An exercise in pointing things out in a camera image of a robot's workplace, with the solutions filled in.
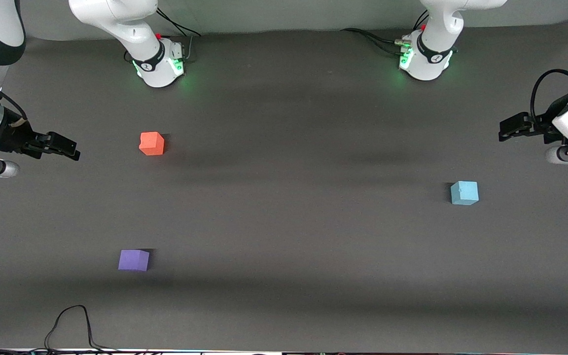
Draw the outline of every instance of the connector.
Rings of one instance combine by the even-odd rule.
[[[396,39],[394,40],[394,44],[401,47],[411,48],[411,41],[408,39]]]

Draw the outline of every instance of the cube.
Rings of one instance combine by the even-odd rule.
[[[458,181],[451,186],[453,205],[469,206],[479,201],[477,183],[474,181]]]
[[[146,271],[148,270],[148,251],[125,249],[120,253],[118,270]]]
[[[159,132],[142,132],[140,135],[140,150],[146,155],[162,155],[164,143],[164,137]]]

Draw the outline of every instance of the cable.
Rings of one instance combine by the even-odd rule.
[[[25,119],[27,121],[28,117],[27,115],[25,115],[25,111],[23,110],[23,108],[21,108],[21,106],[19,106],[13,99],[11,99],[8,95],[4,94],[2,92],[2,90],[0,90],[0,95],[6,99],[6,101],[8,101],[10,104],[12,104],[12,106],[14,106],[14,108],[16,108],[19,113],[21,114],[21,118]]]
[[[362,34],[363,36],[369,36],[379,42],[383,42],[383,43],[391,43],[393,44],[394,41],[392,40],[388,40],[385,38],[381,38],[379,36],[376,36],[375,34],[373,34],[372,32],[369,31],[365,31],[365,30],[361,30],[361,29],[354,29],[352,27],[348,27],[347,29],[342,29],[341,31],[346,31],[346,32],[356,32],[357,34]]]
[[[426,20],[426,18],[428,18],[428,9],[424,10],[424,12],[422,14],[420,14],[420,17],[415,20],[415,25],[413,25],[413,30],[415,31],[415,29],[417,29],[418,26],[420,26],[420,23],[424,22],[424,20]]]
[[[190,36],[190,44],[187,45],[187,56],[185,56],[185,58],[183,58],[183,60],[187,61],[187,59],[190,59],[190,56],[192,54],[192,40],[194,39],[194,36]]]
[[[192,54],[192,40],[194,39],[194,36],[190,36],[190,43],[187,45],[187,56],[185,58],[183,58],[183,60],[187,61],[187,59],[190,58],[190,54]],[[124,59],[124,61],[126,63],[132,63],[133,62],[133,57],[131,57],[130,59],[126,58],[126,54],[129,54],[128,50],[124,50],[124,54],[122,55],[122,58]]]
[[[185,32],[183,32],[181,27],[179,27],[177,23],[174,23],[174,21],[172,21],[163,11],[160,11],[159,9],[157,9],[157,14],[159,16],[162,16],[166,21],[170,22],[172,25],[174,25],[174,27],[176,27],[178,29],[178,31],[181,32],[181,34],[183,34],[183,36],[187,36],[187,34],[185,34]]]
[[[373,39],[371,39],[371,38],[369,38],[369,37],[367,37],[367,36],[365,36],[365,38],[367,38],[370,42],[372,42],[373,45],[375,45],[376,47],[379,47],[379,49],[382,50],[382,51],[385,52],[385,53],[392,54],[393,56],[402,56],[401,53],[399,53],[399,52],[393,52],[392,50],[388,50],[388,49],[386,49],[385,47],[383,47],[380,43],[375,42]]]
[[[187,36],[187,34],[185,34],[185,32],[183,32],[183,30],[181,30],[181,29],[184,29],[184,30],[186,30],[186,31],[190,31],[190,32],[196,34],[197,36],[201,36],[201,34],[198,33],[198,32],[196,32],[195,30],[188,29],[188,27],[181,26],[180,24],[178,24],[178,23],[172,21],[172,20],[167,16],[167,14],[165,14],[164,11],[162,11],[159,7],[157,8],[157,14],[159,14],[159,16],[162,16],[163,18],[165,18],[166,20],[168,20],[172,25],[174,25],[174,27],[176,27],[179,31],[181,31],[181,33],[183,34],[183,36]]]
[[[387,40],[385,38],[381,38],[379,36],[376,36],[375,34],[372,34],[368,31],[365,30],[361,30],[361,29],[352,29],[352,28],[347,28],[347,29],[342,29],[341,31],[346,31],[346,32],[355,32],[357,34],[362,34],[363,36],[365,36],[365,38],[367,38],[370,42],[372,42],[373,45],[375,45],[376,47],[378,47],[379,49],[381,49],[383,52],[385,53],[389,53],[392,54],[393,56],[401,56],[402,53],[399,52],[394,52],[392,50],[388,50],[385,47],[383,47],[380,43],[376,42],[376,40],[378,40],[379,42],[382,43],[391,43],[393,44],[393,41]]]
[[[565,74],[566,76],[568,76],[567,70],[551,69],[551,70],[547,70],[546,72],[544,72],[543,75],[541,75],[538,78],[538,80],[534,84],[534,89],[532,89],[532,97],[530,98],[530,116],[534,120],[534,124],[538,123],[537,118],[536,118],[536,109],[534,107],[534,105],[536,104],[536,93],[538,92],[538,87],[539,87],[540,83],[542,83],[543,79],[545,79],[546,76],[548,76],[549,74],[552,74],[554,72],[559,72],[560,74]]]
[[[61,316],[63,315],[63,313],[69,311],[72,308],[76,308],[76,307],[82,308],[83,311],[85,312],[85,320],[86,320],[86,325],[87,325],[87,341],[89,343],[89,346],[91,348],[97,349],[99,351],[102,351],[102,348],[111,349],[107,346],[102,346],[102,345],[98,344],[97,342],[93,341],[93,334],[92,334],[92,331],[91,331],[91,322],[89,321],[89,313],[87,313],[86,307],[83,306],[83,305],[75,305],[75,306],[67,307],[58,314],[58,317],[56,317],[56,321],[54,322],[54,326],[52,327],[52,330],[50,330],[49,333],[47,333],[47,335],[45,336],[45,339],[43,340],[44,348],[50,349],[49,339],[50,339],[50,337],[52,337],[52,333],[54,333],[54,331],[58,327],[58,321],[61,320]]]

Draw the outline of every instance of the white wall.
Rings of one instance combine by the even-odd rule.
[[[176,22],[206,33],[270,30],[405,29],[424,10],[418,0],[160,0]],[[84,25],[67,0],[22,0],[29,36],[50,40],[109,38]],[[464,12],[469,27],[540,25],[568,20],[568,0],[508,0],[499,9]],[[176,30],[159,16],[147,20],[163,34]]]

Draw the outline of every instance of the blue cube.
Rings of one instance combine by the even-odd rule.
[[[469,206],[479,201],[477,183],[474,181],[458,181],[451,186],[453,205]]]

